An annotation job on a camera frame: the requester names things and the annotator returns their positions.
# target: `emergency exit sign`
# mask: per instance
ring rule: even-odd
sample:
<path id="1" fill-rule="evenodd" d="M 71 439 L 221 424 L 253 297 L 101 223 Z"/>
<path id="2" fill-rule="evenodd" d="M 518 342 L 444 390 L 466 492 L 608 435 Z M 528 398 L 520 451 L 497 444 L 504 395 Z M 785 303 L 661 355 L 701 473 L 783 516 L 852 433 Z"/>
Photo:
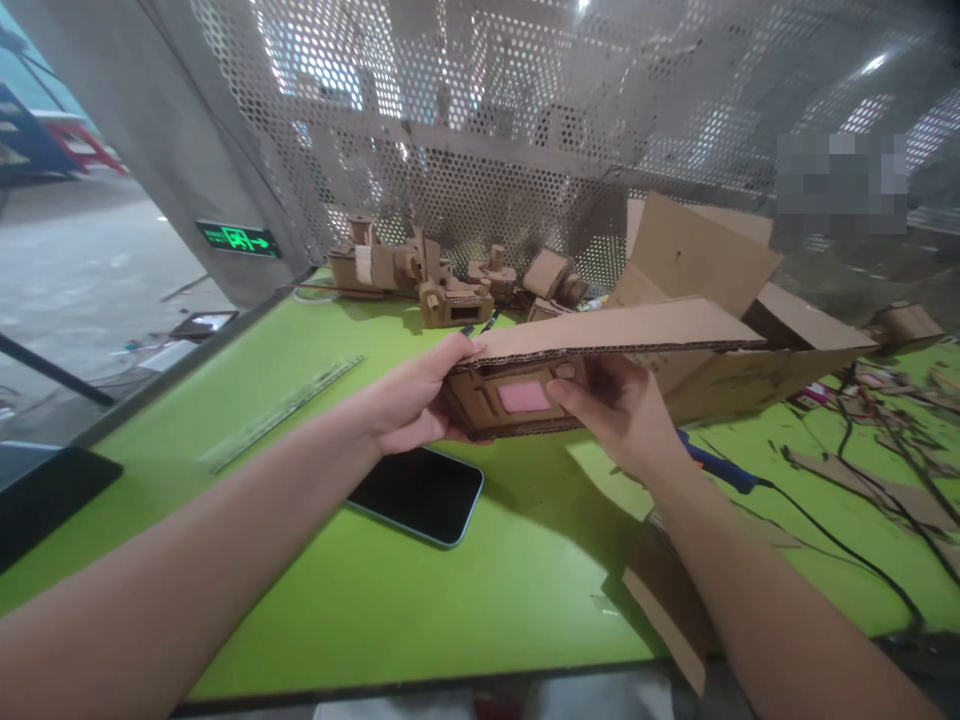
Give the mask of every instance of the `emergency exit sign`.
<path id="1" fill-rule="evenodd" d="M 210 247 L 215 250 L 238 252 L 244 255 L 260 255 L 262 257 L 280 257 L 280 248 L 277 247 L 273 235 L 266 228 L 224 225 L 207 220 L 197 220 L 197 227 L 203 233 Z"/>

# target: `black phone screen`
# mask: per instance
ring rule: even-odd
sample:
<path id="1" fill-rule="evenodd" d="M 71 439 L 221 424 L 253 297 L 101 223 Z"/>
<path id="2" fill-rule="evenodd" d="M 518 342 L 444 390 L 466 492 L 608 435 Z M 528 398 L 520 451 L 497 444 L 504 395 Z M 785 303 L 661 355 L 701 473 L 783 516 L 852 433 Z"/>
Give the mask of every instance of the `black phone screen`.
<path id="1" fill-rule="evenodd" d="M 460 542 L 483 487 L 483 473 L 417 448 L 387 455 L 347 499 L 352 505 L 441 545 Z"/>

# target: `metal mesh wall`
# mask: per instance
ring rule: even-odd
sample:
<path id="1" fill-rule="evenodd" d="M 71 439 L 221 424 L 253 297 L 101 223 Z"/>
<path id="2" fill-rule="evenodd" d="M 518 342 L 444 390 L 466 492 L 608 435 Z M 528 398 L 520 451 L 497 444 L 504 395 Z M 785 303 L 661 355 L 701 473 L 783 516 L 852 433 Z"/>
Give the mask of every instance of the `metal mesh wall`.
<path id="1" fill-rule="evenodd" d="M 522 272 L 546 243 L 608 286 L 625 261 L 628 195 L 772 215 L 777 137 L 802 131 L 906 134 L 911 220 L 960 232 L 946 6 L 192 4 L 317 262 L 345 238 L 346 213 L 365 212 L 388 241 L 415 217 L 461 271 L 501 242 Z M 942 319 L 956 291 L 952 238 L 791 232 L 778 224 L 774 240 L 788 254 L 782 283 L 841 316 L 938 286 L 926 300 Z"/>

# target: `ruler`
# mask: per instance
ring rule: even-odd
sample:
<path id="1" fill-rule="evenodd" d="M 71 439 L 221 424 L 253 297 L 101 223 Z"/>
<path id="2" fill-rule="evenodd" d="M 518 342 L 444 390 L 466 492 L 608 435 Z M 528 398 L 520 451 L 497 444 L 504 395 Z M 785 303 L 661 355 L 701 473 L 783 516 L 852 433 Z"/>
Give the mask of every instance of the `ruler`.
<path id="1" fill-rule="evenodd" d="M 207 467 L 211 475 L 216 475 L 249 450 L 255 442 L 265 437 L 267 433 L 364 360 L 366 360 L 366 355 L 351 355 L 331 363 L 317 373 L 310 382 L 292 392 L 282 402 L 259 416 L 236 435 L 231 435 L 201 455 L 200 463 Z"/>

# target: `green tabletop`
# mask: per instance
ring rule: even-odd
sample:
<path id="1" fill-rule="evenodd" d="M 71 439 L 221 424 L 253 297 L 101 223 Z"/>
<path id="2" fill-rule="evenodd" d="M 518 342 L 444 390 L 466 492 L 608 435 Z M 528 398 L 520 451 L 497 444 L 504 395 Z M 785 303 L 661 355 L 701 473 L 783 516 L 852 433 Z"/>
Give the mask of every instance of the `green tabletop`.
<path id="1" fill-rule="evenodd" d="M 97 446 L 125 466 L 123 477 L 0 576 L 0 614 L 209 488 L 216 478 L 199 458 L 322 365 L 367 356 L 237 464 L 449 332 L 422 330 L 419 309 L 401 302 L 306 306 L 284 300 Z M 944 348 L 904 360 L 903 367 L 919 375 L 934 360 L 960 368 L 960 352 Z M 960 374 L 953 367 L 941 371 Z M 960 466 L 955 426 L 898 402 L 950 445 L 944 459 Z M 807 425 L 836 448 L 839 416 L 817 410 Z M 919 539 L 866 501 L 792 469 L 771 447 L 817 454 L 810 432 L 785 406 L 776 406 L 692 437 L 780 484 L 880 564 L 911 594 L 931 629 L 960 630 L 960 591 Z M 874 434 L 858 429 L 848 458 L 882 477 L 918 484 Z M 649 498 L 613 471 L 585 431 L 440 447 L 486 474 L 462 544 L 438 550 L 341 510 L 253 609 L 189 700 L 356 690 L 666 655 L 619 582 Z M 317 468 L 318 479 L 322 471 Z M 960 481 L 939 482 L 960 498 Z M 784 552 L 865 632 L 906 626 L 906 610 L 882 581 L 842 558 L 783 498 L 764 489 L 731 496 L 812 546 Z"/>

